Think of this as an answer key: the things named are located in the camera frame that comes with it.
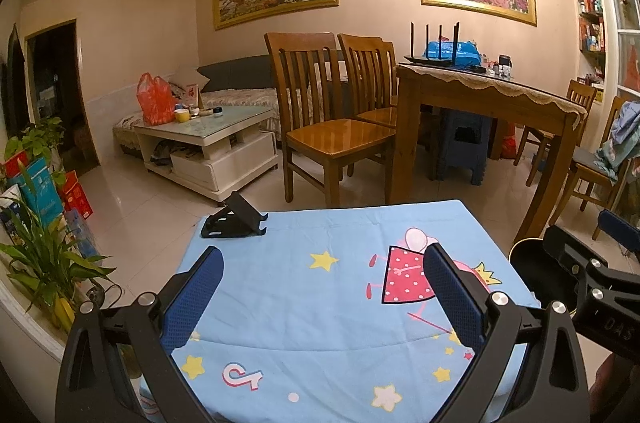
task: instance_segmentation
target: wooden dining table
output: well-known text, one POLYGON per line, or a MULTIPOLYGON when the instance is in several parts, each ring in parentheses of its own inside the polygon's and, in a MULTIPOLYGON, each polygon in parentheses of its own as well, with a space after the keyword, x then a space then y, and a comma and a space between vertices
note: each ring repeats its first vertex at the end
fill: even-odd
POLYGON ((540 183, 514 242, 540 237, 567 175, 586 110, 561 96, 466 72, 399 64, 396 74, 398 115, 389 202, 410 202, 421 104, 482 114, 554 135, 540 183))

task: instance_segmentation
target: white star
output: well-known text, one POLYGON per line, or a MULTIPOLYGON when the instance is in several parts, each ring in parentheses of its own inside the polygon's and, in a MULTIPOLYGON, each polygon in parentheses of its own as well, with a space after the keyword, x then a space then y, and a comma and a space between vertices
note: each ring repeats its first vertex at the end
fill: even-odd
POLYGON ((396 403, 402 401, 402 396, 396 392, 394 384, 387 385, 386 387, 374 387, 373 394, 376 395, 371 402, 372 407, 382 407, 387 412, 392 412, 396 407, 396 403))

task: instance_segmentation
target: silver screw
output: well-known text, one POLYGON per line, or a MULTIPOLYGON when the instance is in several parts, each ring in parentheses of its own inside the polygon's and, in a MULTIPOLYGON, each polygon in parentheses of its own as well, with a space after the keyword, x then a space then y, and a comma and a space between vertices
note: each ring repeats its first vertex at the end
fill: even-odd
POLYGON ((88 315, 93 310, 94 310, 94 303, 93 302, 91 302, 90 300, 82 302, 82 305, 80 306, 80 312, 83 315, 88 315))
POLYGON ((154 293, 143 293, 138 297, 138 304, 141 306, 150 306, 156 301, 156 295, 154 293))
POLYGON ((562 304, 559 300, 555 300, 553 304, 551 304, 553 311, 561 315, 566 312, 566 306, 562 304))
POLYGON ((494 304, 497 304, 498 306, 506 306, 509 303, 509 297, 501 291, 497 291, 491 295, 491 300, 493 300, 494 304))

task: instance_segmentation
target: red polka dot dress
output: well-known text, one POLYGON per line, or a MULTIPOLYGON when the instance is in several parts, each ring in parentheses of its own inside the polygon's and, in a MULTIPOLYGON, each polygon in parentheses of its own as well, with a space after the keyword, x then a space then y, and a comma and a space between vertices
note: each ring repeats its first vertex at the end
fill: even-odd
POLYGON ((435 296, 422 271, 422 258, 417 251, 389 247, 382 304, 422 302, 435 296))

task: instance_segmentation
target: window pane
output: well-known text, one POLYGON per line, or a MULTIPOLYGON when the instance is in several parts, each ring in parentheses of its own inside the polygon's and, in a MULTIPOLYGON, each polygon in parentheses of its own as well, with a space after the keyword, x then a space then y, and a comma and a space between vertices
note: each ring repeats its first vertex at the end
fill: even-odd
POLYGON ((621 86, 640 91, 640 64, 638 64, 640 34, 620 33, 618 38, 620 40, 620 75, 618 82, 621 86))
POLYGON ((618 29, 640 29, 636 0, 615 0, 618 29))

